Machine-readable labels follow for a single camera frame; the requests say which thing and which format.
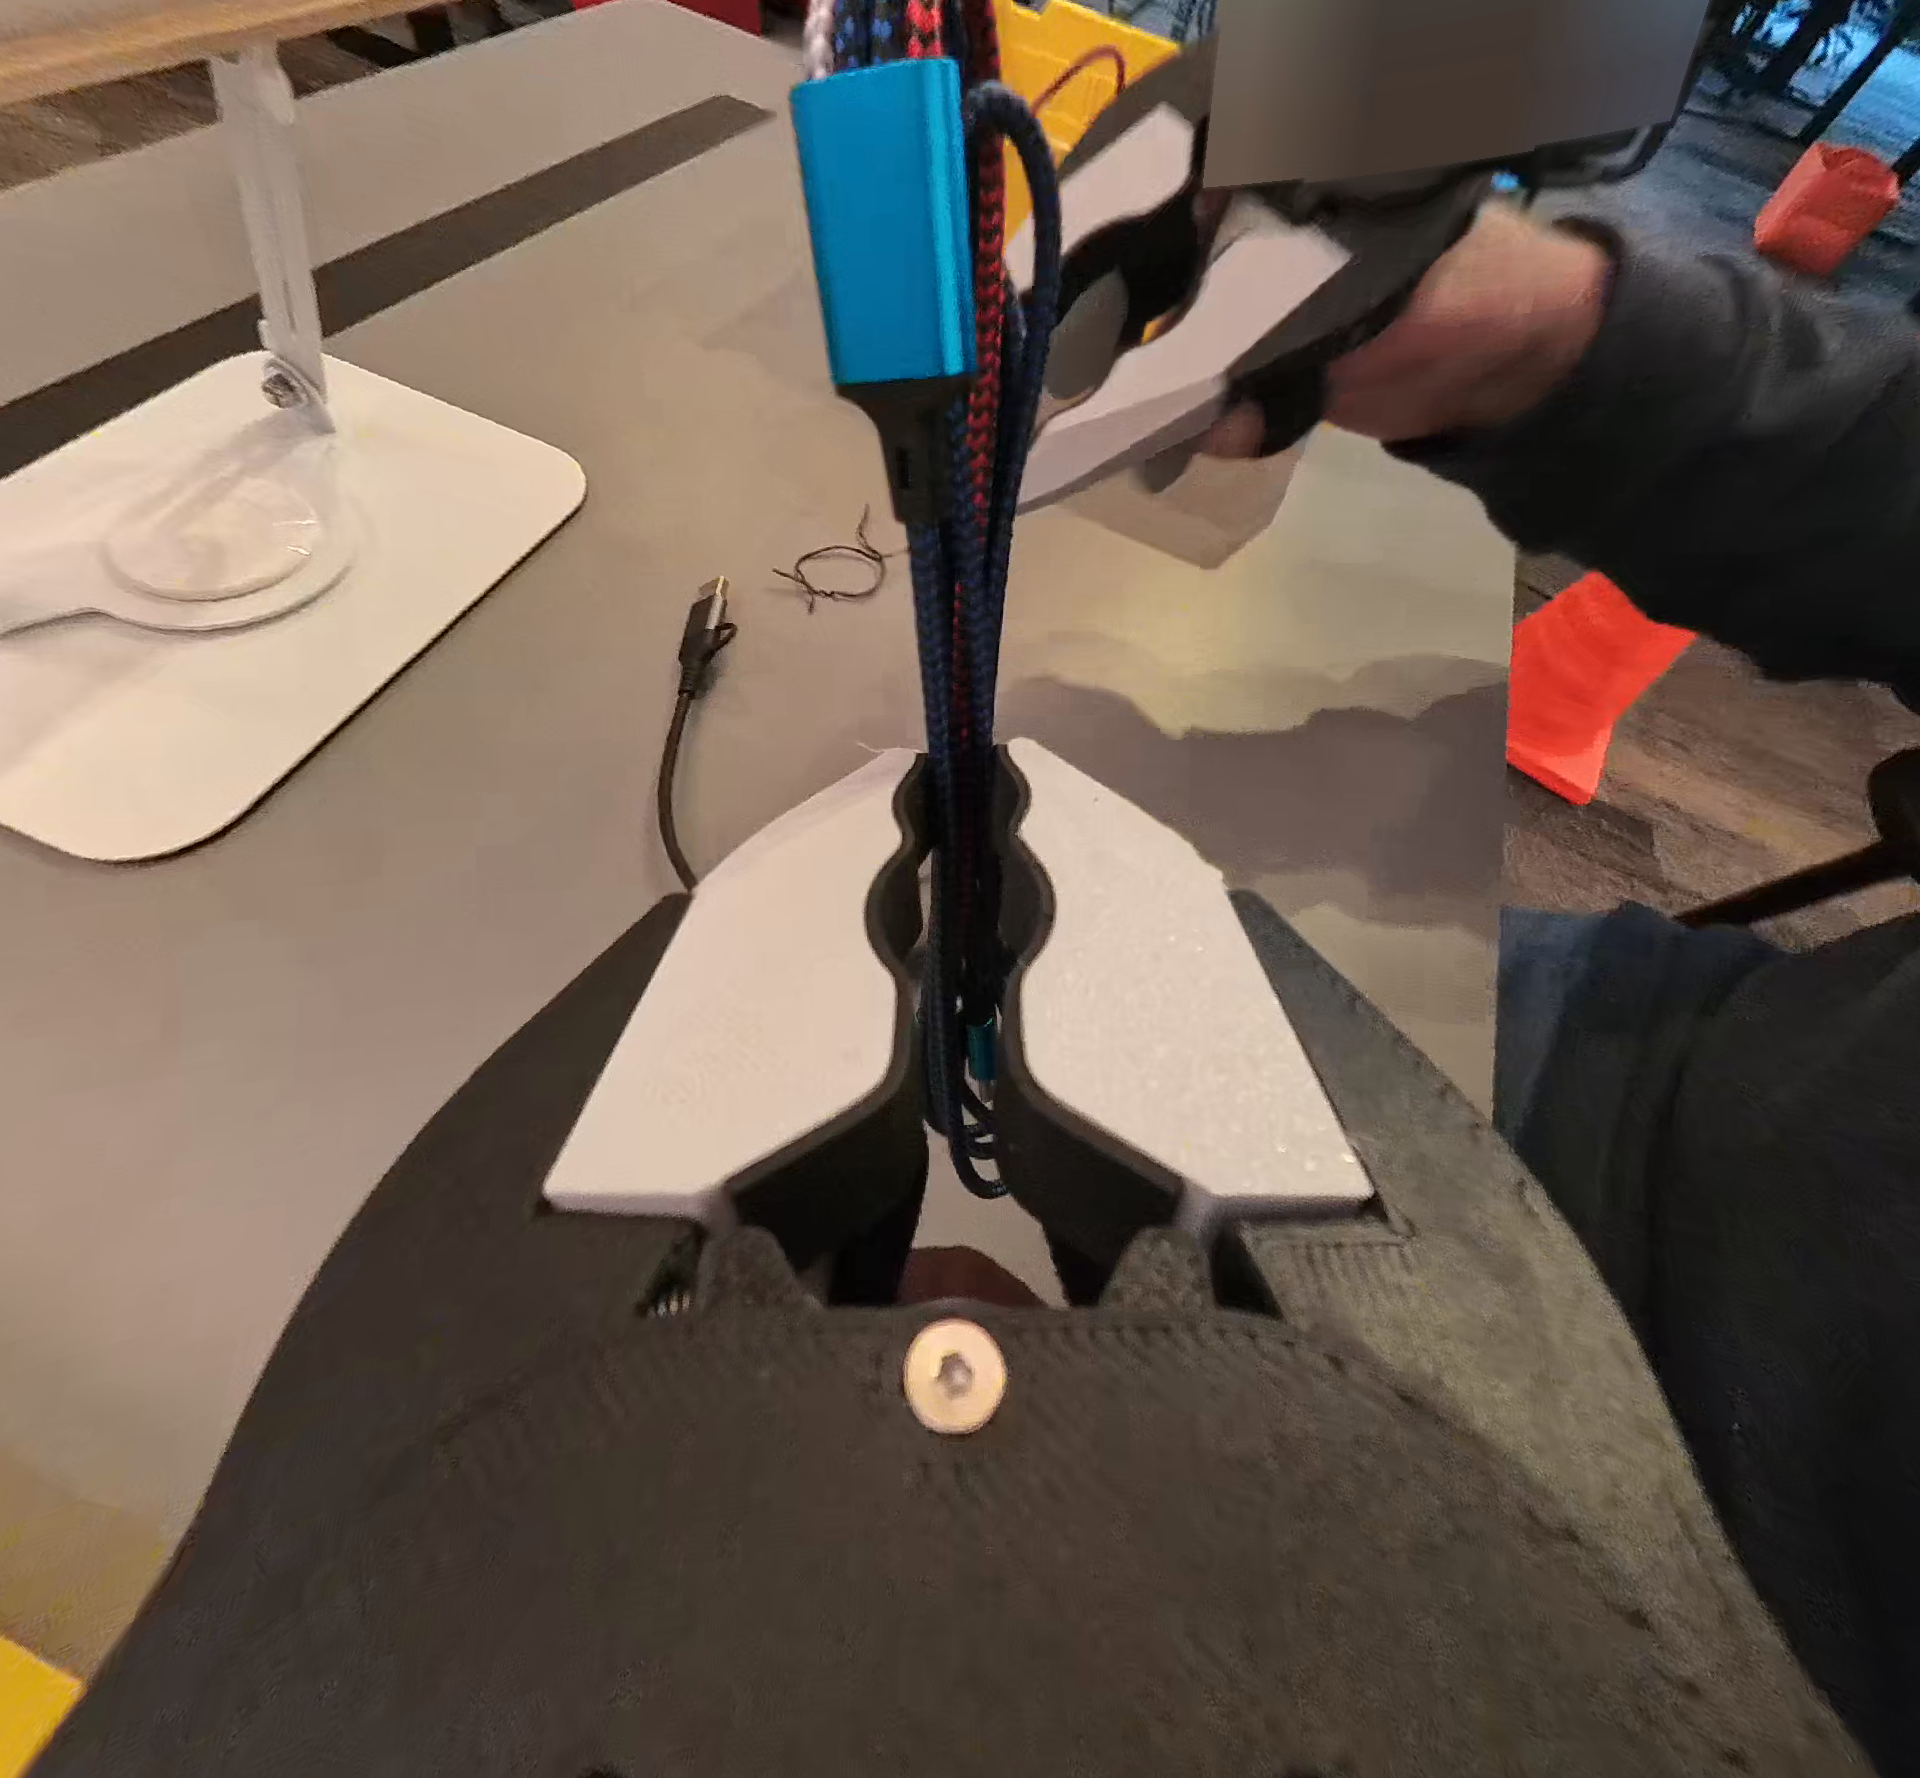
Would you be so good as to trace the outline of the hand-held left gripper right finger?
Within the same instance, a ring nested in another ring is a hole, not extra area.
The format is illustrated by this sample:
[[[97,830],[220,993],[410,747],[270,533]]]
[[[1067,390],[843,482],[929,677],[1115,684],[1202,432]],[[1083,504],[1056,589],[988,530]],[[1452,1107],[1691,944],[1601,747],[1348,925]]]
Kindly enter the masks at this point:
[[[1347,1220],[1375,1200],[1224,874],[1031,739],[997,751],[995,1153],[1026,1215],[1113,1268],[1134,1236]]]

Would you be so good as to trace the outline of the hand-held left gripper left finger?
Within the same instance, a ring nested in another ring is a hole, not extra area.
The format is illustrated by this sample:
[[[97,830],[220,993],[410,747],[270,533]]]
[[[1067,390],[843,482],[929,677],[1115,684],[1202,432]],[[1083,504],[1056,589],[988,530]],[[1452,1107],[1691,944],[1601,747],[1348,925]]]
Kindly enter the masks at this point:
[[[544,1182],[565,1215],[756,1227],[807,1268],[925,1189],[925,757],[873,755],[690,892]]]

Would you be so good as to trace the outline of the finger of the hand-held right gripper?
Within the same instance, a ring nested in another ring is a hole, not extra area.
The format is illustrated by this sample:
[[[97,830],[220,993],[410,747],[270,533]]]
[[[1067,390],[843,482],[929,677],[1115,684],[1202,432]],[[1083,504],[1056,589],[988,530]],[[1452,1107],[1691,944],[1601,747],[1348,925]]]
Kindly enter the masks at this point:
[[[1097,285],[1053,329],[1018,509],[1194,448],[1251,351],[1351,257],[1325,232],[1240,201],[1214,232],[1198,280],[1149,321],[1149,336],[1121,342],[1119,278]]]
[[[1061,172],[1042,163],[1026,184],[1025,215],[1007,240],[1007,270],[1018,296],[1041,282],[1042,208],[1057,232],[1061,296],[1081,296],[1105,278],[1131,296],[1192,296],[1204,270],[1198,224],[1194,126],[1156,107],[1102,144],[1086,139]]]

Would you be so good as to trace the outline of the person's right forearm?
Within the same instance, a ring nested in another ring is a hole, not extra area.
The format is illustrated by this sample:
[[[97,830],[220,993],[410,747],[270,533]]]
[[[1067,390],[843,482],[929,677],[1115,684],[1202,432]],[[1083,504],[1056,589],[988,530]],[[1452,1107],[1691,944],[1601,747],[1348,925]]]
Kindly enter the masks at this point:
[[[1917,706],[1917,340],[1874,296],[1601,220],[1592,343],[1499,425],[1389,450],[1471,492],[1519,549],[1782,681]]]

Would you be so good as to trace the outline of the person's right hand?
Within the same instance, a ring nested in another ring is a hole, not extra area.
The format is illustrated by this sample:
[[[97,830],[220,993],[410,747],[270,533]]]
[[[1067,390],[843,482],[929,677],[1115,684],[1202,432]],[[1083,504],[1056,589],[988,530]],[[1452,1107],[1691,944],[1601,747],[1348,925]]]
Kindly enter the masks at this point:
[[[1481,207],[1397,318],[1327,364],[1310,423],[1399,446],[1522,417],[1591,351],[1613,270],[1594,236]]]

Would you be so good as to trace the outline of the orange box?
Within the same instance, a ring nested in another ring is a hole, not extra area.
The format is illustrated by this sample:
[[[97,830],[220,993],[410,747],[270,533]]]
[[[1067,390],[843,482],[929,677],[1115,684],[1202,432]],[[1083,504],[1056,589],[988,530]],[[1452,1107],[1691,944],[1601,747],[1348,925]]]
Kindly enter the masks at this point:
[[[1851,144],[1811,144],[1756,210],[1751,250],[1803,277],[1829,278],[1893,213],[1906,182]]]

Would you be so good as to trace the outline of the orange traffic cone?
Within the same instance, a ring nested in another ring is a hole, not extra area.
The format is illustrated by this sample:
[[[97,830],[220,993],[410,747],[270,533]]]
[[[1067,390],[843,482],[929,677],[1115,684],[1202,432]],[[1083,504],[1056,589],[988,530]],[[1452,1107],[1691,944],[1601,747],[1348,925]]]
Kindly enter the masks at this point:
[[[1604,575],[1579,575],[1514,628],[1506,763],[1570,805],[1591,805],[1618,721],[1693,641]]]

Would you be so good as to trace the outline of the white stand base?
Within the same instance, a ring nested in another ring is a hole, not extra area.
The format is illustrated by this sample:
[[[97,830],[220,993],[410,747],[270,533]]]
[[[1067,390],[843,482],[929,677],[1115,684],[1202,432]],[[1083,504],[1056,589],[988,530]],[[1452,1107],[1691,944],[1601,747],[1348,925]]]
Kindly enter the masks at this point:
[[[558,446],[270,353],[9,473],[5,830],[107,865],[210,841],[583,493]]]

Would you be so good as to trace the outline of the dark office chair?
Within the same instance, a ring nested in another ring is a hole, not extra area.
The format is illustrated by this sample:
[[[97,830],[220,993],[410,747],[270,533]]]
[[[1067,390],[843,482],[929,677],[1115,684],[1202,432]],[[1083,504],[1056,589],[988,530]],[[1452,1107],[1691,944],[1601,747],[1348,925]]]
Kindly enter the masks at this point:
[[[1874,833],[1865,845],[1791,876],[1698,903],[1681,912],[1677,920],[1693,930],[1749,928],[1889,883],[1915,883],[1917,749],[1889,755],[1873,768],[1866,781],[1866,805]]]

